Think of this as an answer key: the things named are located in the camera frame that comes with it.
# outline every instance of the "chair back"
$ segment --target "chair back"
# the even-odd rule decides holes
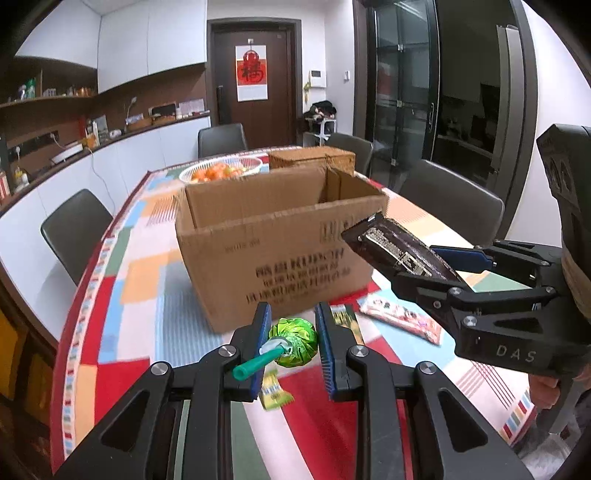
[[[353,152],[355,154],[355,171],[363,175],[368,174],[369,161],[374,151],[373,143],[353,135],[335,132],[326,141],[326,145]]]
[[[229,155],[248,150],[242,124],[203,128],[197,137],[199,158]]]
[[[76,285],[112,221],[100,200],[84,189],[62,203],[41,224],[43,238]]]
[[[400,195],[439,218],[472,245],[490,245],[503,218],[505,204],[494,193],[427,160],[408,172]]]

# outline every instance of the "green lollipop wrapper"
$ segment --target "green lollipop wrapper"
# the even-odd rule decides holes
[[[314,326],[304,319],[280,319],[271,327],[269,338],[283,337],[292,346],[291,353],[275,360],[282,367],[300,367],[312,360],[318,350],[318,337]]]

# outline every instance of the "dining table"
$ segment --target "dining table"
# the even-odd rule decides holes
[[[244,152],[263,162],[273,149]],[[67,316],[54,368],[50,407],[51,465],[55,472],[88,432],[152,363],[173,368],[229,343],[233,332],[210,327],[178,247],[176,194],[187,164],[148,172],[113,219],[92,255]],[[472,245],[434,216],[378,186],[389,197],[385,216],[426,245]],[[525,288],[490,272],[460,273],[475,291]],[[454,354],[454,340],[443,330],[441,345],[359,312],[370,293],[412,312],[415,304],[397,299],[388,280],[374,271],[361,291],[331,304],[351,304],[365,344],[390,362],[414,367],[435,363],[513,444],[534,417],[528,376]],[[293,312],[314,322],[312,310]],[[266,411],[261,402],[232,403],[232,460],[236,479],[327,480],[355,477],[357,406],[334,403],[324,388],[319,356],[299,368],[278,368],[279,382],[295,400]],[[404,417],[404,405],[393,405]],[[408,432],[402,424],[407,478],[412,478]]]

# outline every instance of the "pink snack package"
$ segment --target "pink snack package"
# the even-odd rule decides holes
[[[359,306],[359,311],[389,325],[402,328],[425,340],[441,345],[441,325],[425,313],[411,312],[394,301],[371,293]]]

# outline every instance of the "upper cabinet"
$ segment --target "upper cabinet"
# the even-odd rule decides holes
[[[17,52],[97,68],[100,15],[80,0],[63,0],[39,23]]]
[[[204,63],[206,0],[149,0],[148,73]]]
[[[148,74],[150,5],[138,2],[102,17],[99,93]]]
[[[206,61],[207,0],[144,0],[102,17],[99,93]]]

